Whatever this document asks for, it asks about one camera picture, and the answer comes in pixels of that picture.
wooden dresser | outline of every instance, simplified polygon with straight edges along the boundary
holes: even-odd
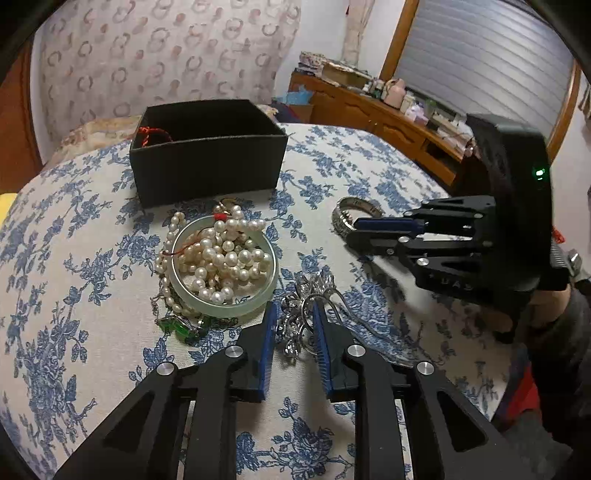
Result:
[[[466,162],[432,130],[410,122],[399,110],[380,100],[294,72],[290,91],[297,91],[300,85],[314,92],[310,100],[314,105],[311,124],[337,125],[373,133],[414,160],[448,192],[460,194],[463,190],[459,186],[465,182]]]

black box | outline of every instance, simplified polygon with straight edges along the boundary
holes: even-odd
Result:
[[[277,185],[287,135],[249,100],[200,100],[149,106],[129,149],[144,208]]]

silver bracelet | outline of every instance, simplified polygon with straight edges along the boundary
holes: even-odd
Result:
[[[347,237],[349,232],[355,230],[353,226],[350,209],[361,210],[362,212],[370,214],[373,218],[380,218],[384,215],[384,211],[380,207],[376,207],[373,203],[358,197],[344,197],[339,200],[332,213],[332,223],[336,232],[343,238]]]

window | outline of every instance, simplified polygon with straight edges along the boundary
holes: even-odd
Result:
[[[521,0],[420,0],[395,72],[459,113],[495,113],[550,137],[573,57]]]

blue floral bedspread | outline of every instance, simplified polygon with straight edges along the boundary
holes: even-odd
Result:
[[[276,190],[239,194],[247,218],[267,220],[281,267],[275,298],[298,273],[330,268],[357,313],[395,347],[352,326],[359,335],[400,358],[428,359],[490,418],[510,351],[483,328],[478,308],[420,290],[397,262],[358,258],[330,223],[346,195],[399,215],[445,192],[372,134],[285,128]],[[261,320],[257,312],[195,345],[155,325],[154,258],[166,226],[177,210],[190,220],[210,213],[213,200],[142,210],[128,151],[121,143],[42,173],[0,230],[0,420],[40,478],[51,478],[160,362],[202,363]],[[354,411],[325,399],[311,357],[292,365],[276,351],[268,400],[238,407],[240,478],[352,479]]]

